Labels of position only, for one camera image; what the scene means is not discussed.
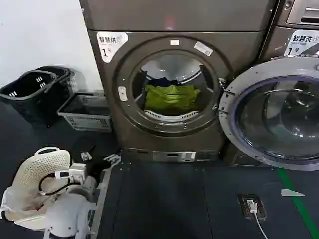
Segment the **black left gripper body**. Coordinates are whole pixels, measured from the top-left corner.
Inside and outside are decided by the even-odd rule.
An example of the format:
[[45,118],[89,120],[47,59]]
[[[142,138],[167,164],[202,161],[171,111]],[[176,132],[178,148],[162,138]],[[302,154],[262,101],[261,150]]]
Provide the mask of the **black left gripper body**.
[[104,169],[111,167],[111,162],[103,158],[96,158],[86,162],[87,175],[93,178],[99,178]]

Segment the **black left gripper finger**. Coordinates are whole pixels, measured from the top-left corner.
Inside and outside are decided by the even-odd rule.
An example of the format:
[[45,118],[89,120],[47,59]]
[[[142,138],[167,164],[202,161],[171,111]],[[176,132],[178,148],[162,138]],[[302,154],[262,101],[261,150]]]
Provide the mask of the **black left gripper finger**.
[[103,158],[103,162],[106,166],[116,166],[121,162],[121,156],[118,154],[112,154]]
[[80,157],[82,161],[90,161],[93,158],[92,155],[93,155],[94,149],[95,149],[95,146],[92,146],[88,151],[81,152]]

